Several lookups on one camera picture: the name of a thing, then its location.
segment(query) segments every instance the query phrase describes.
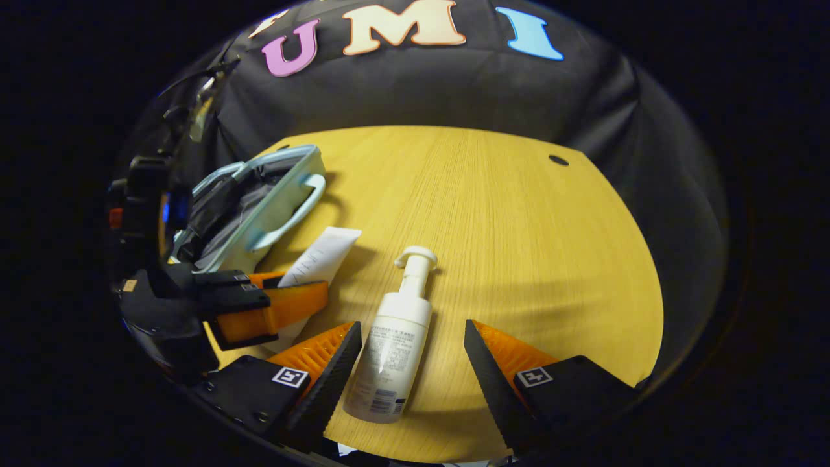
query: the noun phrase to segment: white tube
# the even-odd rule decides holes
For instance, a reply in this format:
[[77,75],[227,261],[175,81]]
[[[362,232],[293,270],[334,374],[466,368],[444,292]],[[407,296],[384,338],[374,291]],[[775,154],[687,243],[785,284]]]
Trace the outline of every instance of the white tube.
[[399,292],[383,296],[369,330],[344,409],[349,415],[374,423],[401,418],[421,362],[432,306],[422,298],[435,253],[409,247],[395,265],[406,265]]
[[[323,233],[306,249],[291,266],[277,287],[291,287],[302,283],[326,281],[331,285],[334,275],[346,254],[357,241],[362,231],[326,227]],[[266,349],[281,352],[294,345],[308,318],[293,322],[279,330],[280,338],[262,344]]]

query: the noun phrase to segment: black cloth backdrop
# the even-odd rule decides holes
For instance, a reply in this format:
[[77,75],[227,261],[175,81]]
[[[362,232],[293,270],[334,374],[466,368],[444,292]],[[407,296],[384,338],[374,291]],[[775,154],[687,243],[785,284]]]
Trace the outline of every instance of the black cloth backdrop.
[[[708,321],[727,264],[729,215],[713,155],[692,123],[636,63],[567,17],[530,2],[504,0],[543,18],[564,55],[551,61],[515,51],[509,19],[491,2],[452,7],[466,36],[460,46],[424,47],[410,38],[393,47],[345,56],[351,21],[345,12],[369,4],[402,12],[409,0],[306,2],[252,39],[255,22],[218,44],[177,79],[240,56],[206,132],[202,151],[184,155],[195,185],[218,167],[248,160],[281,138],[365,125],[442,125],[493,130],[580,150],[620,194],[654,258],[663,295],[663,341],[653,376],[665,376],[691,349]],[[316,58],[302,71],[275,77],[261,49],[287,36],[286,60],[300,53],[293,30],[319,18]],[[153,150],[159,112],[192,98],[191,80],[154,102],[125,146]]]

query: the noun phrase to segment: orange foam pad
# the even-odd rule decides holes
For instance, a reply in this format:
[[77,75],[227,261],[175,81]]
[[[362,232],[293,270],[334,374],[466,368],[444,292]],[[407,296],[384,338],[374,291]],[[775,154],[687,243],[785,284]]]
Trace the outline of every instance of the orange foam pad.
[[472,320],[472,322],[476,326],[484,343],[487,345],[490,354],[496,359],[499,370],[507,378],[507,382],[510,383],[516,395],[525,403],[525,399],[513,383],[516,372],[529,370],[537,366],[550,365],[559,360],[498,329],[489,327],[476,320]]
[[[251,283],[262,288],[263,281],[281,275],[283,274],[250,274],[248,277]],[[217,324],[228,342],[245,341],[265,335],[273,336],[283,327],[317,313],[329,303],[329,284],[326,281],[294,287],[267,288],[264,292],[271,299],[269,307],[217,317]]]
[[343,343],[346,333],[354,325],[354,321],[341,324],[326,332],[322,332],[311,339],[300,342],[269,358],[268,361],[277,365],[288,366],[297,370],[308,371],[310,384],[300,397],[305,397],[320,378],[337,347]]

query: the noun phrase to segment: bottle label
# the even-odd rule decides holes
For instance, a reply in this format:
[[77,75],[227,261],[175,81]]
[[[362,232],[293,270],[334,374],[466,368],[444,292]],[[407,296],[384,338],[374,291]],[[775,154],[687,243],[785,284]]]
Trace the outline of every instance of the bottle label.
[[377,414],[387,414],[392,410],[392,405],[395,403],[395,391],[384,391],[378,389],[374,392],[374,399],[372,399],[372,406],[369,411]]
[[395,321],[377,317],[369,331],[358,363],[357,379],[346,401],[356,410],[396,417],[403,412],[426,328],[400,327]]
[[380,370],[380,380],[391,382],[386,371],[404,371],[415,348],[415,334],[391,327],[372,326],[369,332],[369,355],[372,366]]

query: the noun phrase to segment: pink letter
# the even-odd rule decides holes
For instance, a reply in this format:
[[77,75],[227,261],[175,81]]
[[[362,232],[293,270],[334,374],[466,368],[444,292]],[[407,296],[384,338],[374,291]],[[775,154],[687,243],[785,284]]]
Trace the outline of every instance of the pink letter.
[[294,30],[294,34],[300,36],[300,55],[292,61],[286,61],[285,56],[282,55],[282,43],[286,41],[286,36],[278,37],[262,48],[268,71],[272,75],[279,77],[293,75],[314,60],[317,56],[317,34],[314,27],[319,22],[319,19],[311,20]]

